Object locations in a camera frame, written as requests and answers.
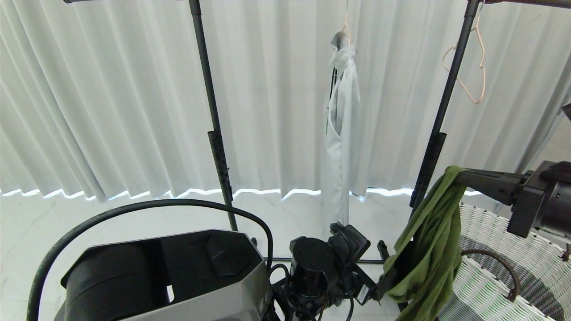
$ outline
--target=marble floor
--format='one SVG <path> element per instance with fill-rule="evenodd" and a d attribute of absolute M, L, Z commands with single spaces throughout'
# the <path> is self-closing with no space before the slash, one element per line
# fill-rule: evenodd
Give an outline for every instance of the marble floor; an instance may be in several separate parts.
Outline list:
<path fill-rule="evenodd" d="M 220 194 L 191 193 L 186 197 L 223 201 Z M 73 199 L 63 195 L 51 198 L 22 194 L 0 197 L 0 319 L 25 320 L 27 297 L 36 269 L 48 249 L 69 229 L 102 211 L 148 199 L 151 198 L 131 199 L 124 196 L 99 202 L 87 200 L 84 196 Z M 496 205 L 482 195 L 466 196 L 465 201 L 491 210 Z M 371 194 L 364 200 L 351 197 L 350 224 L 372 244 L 379 239 L 384 240 L 389 251 L 393 252 L 394 242 L 408 220 L 408 202 L 408 195 L 387 197 Z M 245 192 L 235 198 L 234 206 L 260 216 L 269 225 L 274 236 L 274 256 L 291 256 L 289 242 L 298 236 L 321 236 L 323 222 L 319 215 L 318 195 L 293 194 L 281 200 L 279 194 Z M 237 220 L 240 231 L 255 237 L 260 251 L 266 253 L 267 242 L 261 228 L 248 220 Z M 211 228 L 229 228 L 226 214 L 207 208 L 169 207 L 126 214 L 88 230 L 73 241 L 52 266 L 42 296 L 40 320 L 53 320 L 65 297 L 59 281 L 86 248 Z M 378 259 L 376 247 L 371 246 L 363 258 Z M 365 265 L 363 269 L 373 279 L 382 274 L 382 266 Z M 326 311 L 324 320 L 345 320 L 347 312 L 348 304 L 331 308 Z M 357 305 L 352 320 L 394 320 L 398 313 L 396 304 L 385 298 L 381 305 L 376 302 L 363 307 Z"/>

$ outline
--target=basket handle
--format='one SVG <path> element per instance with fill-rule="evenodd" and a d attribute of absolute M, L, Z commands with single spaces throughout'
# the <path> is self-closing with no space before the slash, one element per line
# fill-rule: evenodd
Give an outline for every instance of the basket handle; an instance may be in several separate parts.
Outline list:
<path fill-rule="evenodd" d="M 511 265 L 509 265 L 509 263 L 501 255 L 494 253 L 494 252 L 491 252 L 491 251 L 487 251 L 487 250 L 477 250 L 477 249 L 464 250 L 464 251 L 462 251 L 462 256 L 468 255 L 468 254 L 474 254 L 474 253 L 491 256 L 491 257 L 495 258 L 496 260 L 498 260 L 506 268 L 506 270 L 508 270 L 508 272 L 512 276 L 514 288 L 510 290 L 510 292 L 508 293 L 508 296 L 506 298 L 508 300 L 510 300 L 511 302 L 514 302 L 516 300 L 517 295 L 520 292 L 520 279 L 517 277 L 516 272 L 514 271 L 513 267 Z"/>

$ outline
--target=green cloth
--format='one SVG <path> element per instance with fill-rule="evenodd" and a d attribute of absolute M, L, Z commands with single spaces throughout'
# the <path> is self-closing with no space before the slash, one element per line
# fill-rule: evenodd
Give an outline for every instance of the green cloth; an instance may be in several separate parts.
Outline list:
<path fill-rule="evenodd" d="M 398 303 L 413 300 L 397 321 L 433 321 L 452 294 L 462 262 L 459 203 L 466 190 L 454 179 L 464 170 L 458 166 L 446 169 L 412 214 L 395 244 L 396 254 L 384 264 L 385 272 L 395 267 L 404 276 L 387 294 Z"/>

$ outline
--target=laundry basket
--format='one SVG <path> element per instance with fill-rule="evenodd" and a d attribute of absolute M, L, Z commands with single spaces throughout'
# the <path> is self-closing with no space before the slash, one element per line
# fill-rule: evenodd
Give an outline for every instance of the laundry basket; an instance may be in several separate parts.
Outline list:
<path fill-rule="evenodd" d="M 571 262 L 561 247 L 535 233 L 510 234 L 507 219 L 481 208 L 462 203 L 460 213 L 460 247 L 496 254 L 518 282 L 497 258 L 464 256 L 440 320 L 571 320 Z"/>

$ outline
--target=white woven basket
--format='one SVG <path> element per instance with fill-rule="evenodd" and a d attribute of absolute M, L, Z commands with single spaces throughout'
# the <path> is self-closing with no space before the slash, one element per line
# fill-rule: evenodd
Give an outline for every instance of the white woven basket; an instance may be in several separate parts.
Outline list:
<path fill-rule="evenodd" d="M 501 263 L 471 254 L 463 257 L 440 320 L 571 320 L 571 262 L 561 259 L 561 247 L 535 233 L 510 234 L 507 219 L 481 208 L 461 204 L 460 212 L 461 248 L 502 256 L 520 280 L 520 295 L 506 298 L 514 283 Z"/>

